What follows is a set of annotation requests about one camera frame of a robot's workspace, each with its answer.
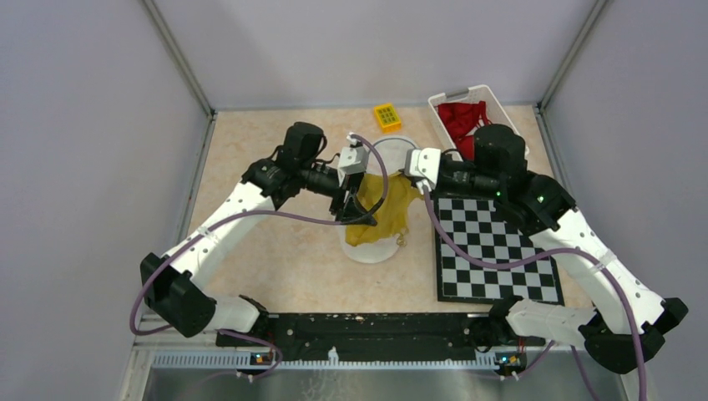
yellow cloth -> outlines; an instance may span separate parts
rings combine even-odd
[[[382,192],[383,177],[365,174],[357,198],[362,206],[369,210],[381,199]],[[347,226],[346,243],[357,246],[398,236],[398,245],[405,245],[405,235],[408,233],[408,205],[416,198],[422,199],[422,195],[411,186],[408,178],[401,173],[389,175],[388,195],[383,205],[374,213],[374,219],[378,224]]]

yellow object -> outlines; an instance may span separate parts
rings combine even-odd
[[[401,119],[398,117],[396,109],[393,108],[393,104],[386,103],[375,107],[374,115],[376,115],[384,134],[398,131],[402,127]]]
[[[383,192],[383,177],[365,174],[359,185],[358,200],[367,210],[371,209]],[[399,246],[404,246],[408,233],[408,205],[422,195],[413,187],[411,181],[401,173],[388,176],[388,195],[383,204],[374,213],[375,226],[352,225],[346,227],[345,241],[351,246],[371,244],[382,238],[397,236]]]

clear plastic container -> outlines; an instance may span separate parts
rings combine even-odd
[[[381,154],[386,172],[391,175],[406,166],[406,154],[409,150],[417,149],[418,145],[406,136],[387,135],[373,143],[374,148]],[[376,157],[369,155],[367,173],[381,175],[381,168]],[[396,254],[400,247],[397,238],[382,238],[371,244],[351,246],[346,243],[346,226],[338,226],[341,249],[345,255],[360,263],[378,263],[385,261]]]

metal bar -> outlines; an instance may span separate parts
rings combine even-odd
[[[130,355],[120,392],[121,401],[142,401],[145,388],[148,386],[153,356],[154,353],[148,350],[134,350]]]
[[[211,350],[158,350],[155,351],[152,368],[167,369],[236,369],[266,370],[270,365],[253,364],[250,351],[234,349]],[[329,352],[329,358],[321,361],[285,361],[279,370],[496,370],[497,353],[476,352],[474,360],[467,361],[376,361],[350,362],[340,361],[336,351]]]
[[[152,336],[138,337],[133,343],[135,349],[205,349],[216,347],[216,331],[204,332],[191,338],[185,338],[176,330],[170,329]]]
[[[209,147],[211,146],[211,138],[214,136],[214,127],[216,126],[216,114],[212,114],[206,125],[206,132],[204,135],[204,140],[201,144],[201,149],[199,153],[199,159],[197,160],[197,166],[195,167],[195,172],[192,175],[192,184],[190,187],[190,193],[187,196],[187,204],[185,205],[185,211],[182,214],[180,220],[180,226],[177,229],[177,238],[174,243],[179,243],[185,238],[190,229],[190,222],[192,220],[192,213],[195,211],[195,202],[197,201],[197,193],[199,193],[199,187],[201,184],[201,176],[204,174],[204,167],[206,165],[206,156],[209,154]]]
[[[580,49],[585,45],[588,37],[593,32],[593,28],[599,21],[602,12],[612,2],[613,0],[595,1],[593,8],[590,10],[590,14],[585,19],[585,22],[583,23],[580,32],[578,32],[578,36],[575,37],[573,44],[570,46],[570,50],[565,54],[563,62],[561,62],[560,67],[558,68],[553,79],[551,80],[551,84],[546,89],[543,98],[539,102],[539,108],[541,109],[541,112],[544,112],[549,106],[550,101],[553,99],[556,94],[556,91],[558,90],[558,87],[563,82],[566,73],[568,73],[570,67],[573,65],[573,61],[578,56]]]
[[[185,80],[190,92],[195,97],[197,102],[199,102],[205,114],[212,116],[214,114],[214,108],[211,107],[211,104],[206,98],[204,90],[201,88],[194,71],[192,71],[190,64],[187,62],[185,54],[182,52],[180,46],[177,44],[177,41],[174,39],[174,35],[169,30],[169,26],[164,20],[162,13],[157,8],[157,5],[154,3],[154,0],[140,0],[140,3],[143,5],[145,13],[148,14],[148,17],[153,23],[158,36],[162,40],[164,48],[167,50],[169,57],[172,58],[174,66],[180,72],[182,79]]]
[[[541,139],[546,147],[546,155],[549,157],[549,163],[551,164],[551,170],[554,173],[554,178],[565,188],[566,191],[568,191],[568,193],[573,194],[573,189],[571,188],[570,180],[568,179],[568,171],[565,169],[565,164],[560,155],[558,144],[555,142],[553,131],[546,120],[548,110],[543,111],[539,108],[539,106],[536,106],[534,107],[534,113],[536,114],[536,122],[539,124]]]

checkerboard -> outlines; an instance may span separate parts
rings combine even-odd
[[[489,200],[435,200],[442,228],[471,256],[492,263],[517,261],[542,251],[505,223]],[[444,302],[492,303],[519,295],[534,301],[563,305],[558,267],[553,258],[497,271],[474,266],[435,234],[437,299]]]

